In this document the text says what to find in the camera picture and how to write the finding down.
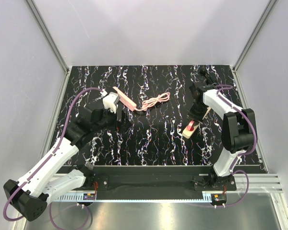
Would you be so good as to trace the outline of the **beige red power strip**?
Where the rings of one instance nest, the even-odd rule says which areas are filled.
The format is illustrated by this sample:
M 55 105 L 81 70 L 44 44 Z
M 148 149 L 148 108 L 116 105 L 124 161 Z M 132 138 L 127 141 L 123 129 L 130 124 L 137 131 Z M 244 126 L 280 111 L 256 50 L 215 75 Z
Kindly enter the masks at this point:
M 210 107 L 207 107 L 206 111 L 205 111 L 205 114 L 203 115 L 202 118 L 200 118 L 199 120 L 194 120 L 194 119 L 190 119 L 195 121 L 194 122 L 194 130 L 193 131 L 188 131 L 187 130 L 187 126 L 184 128 L 183 132 L 182 132 L 182 135 L 183 137 L 185 137 L 186 139 L 190 139 L 191 136 L 193 135 L 193 133 L 196 131 L 196 129 L 199 127 L 199 125 L 204 121 L 204 119 L 206 118 L 206 116 L 208 115 L 208 113 L 210 112 L 211 108 Z

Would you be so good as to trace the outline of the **pink power strip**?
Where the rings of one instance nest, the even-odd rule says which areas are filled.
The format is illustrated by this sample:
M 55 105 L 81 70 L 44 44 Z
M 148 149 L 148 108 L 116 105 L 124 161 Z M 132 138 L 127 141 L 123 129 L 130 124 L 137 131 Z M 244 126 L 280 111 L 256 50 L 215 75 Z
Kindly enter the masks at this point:
M 123 103 L 129 110 L 135 111 L 136 103 L 132 101 L 127 95 L 125 95 L 121 90 L 117 87 L 113 87 L 113 89 L 117 92 L 118 96 L 120 97 L 120 102 Z

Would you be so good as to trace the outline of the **pink square socket adapter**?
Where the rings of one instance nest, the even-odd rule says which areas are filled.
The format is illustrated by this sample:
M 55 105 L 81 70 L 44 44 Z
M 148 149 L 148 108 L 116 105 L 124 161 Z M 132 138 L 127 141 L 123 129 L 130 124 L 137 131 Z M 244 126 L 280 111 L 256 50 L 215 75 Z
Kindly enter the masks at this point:
M 195 122 L 195 121 L 193 121 L 193 120 L 191 120 L 191 121 L 189 122 L 189 124 L 187 125 L 187 130 L 188 130 L 188 131 L 193 131 L 193 130 L 194 130 L 194 122 Z

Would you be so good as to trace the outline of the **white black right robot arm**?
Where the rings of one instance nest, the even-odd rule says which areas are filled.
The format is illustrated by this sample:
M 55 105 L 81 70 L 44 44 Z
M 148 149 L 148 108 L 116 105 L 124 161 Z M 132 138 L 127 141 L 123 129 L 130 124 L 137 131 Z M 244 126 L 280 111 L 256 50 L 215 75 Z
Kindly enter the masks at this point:
M 210 110 L 222 119 L 221 142 L 223 149 L 208 175 L 194 184 L 222 189 L 231 182 L 234 167 L 242 156 L 252 154 L 257 145 L 255 113 L 252 109 L 244 109 L 227 99 L 221 92 L 230 90 L 230 85 L 206 86 L 192 84 L 190 91 L 193 105 L 189 110 L 189 124 L 183 130 L 183 136 L 190 138 L 196 128 Z

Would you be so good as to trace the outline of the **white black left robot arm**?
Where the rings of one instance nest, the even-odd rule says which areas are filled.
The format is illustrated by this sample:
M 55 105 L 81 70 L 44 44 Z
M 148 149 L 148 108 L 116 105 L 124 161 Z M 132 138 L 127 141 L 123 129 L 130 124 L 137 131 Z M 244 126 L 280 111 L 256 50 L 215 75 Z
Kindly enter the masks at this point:
M 63 164 L 85 147 L 101 130 L 122 132 L 130 122 L 125 111 L 83 109 L 68 123 L 65 134 L 49 152 L 24 176 L 9 179 L 3 186 L 13 206 L 28 221 L 37 219 L 47 206 L 74 189 L 88 190 L 94 185 L 95 174 L 90 163 L 76 166 L 65 176 L 51 181 Z

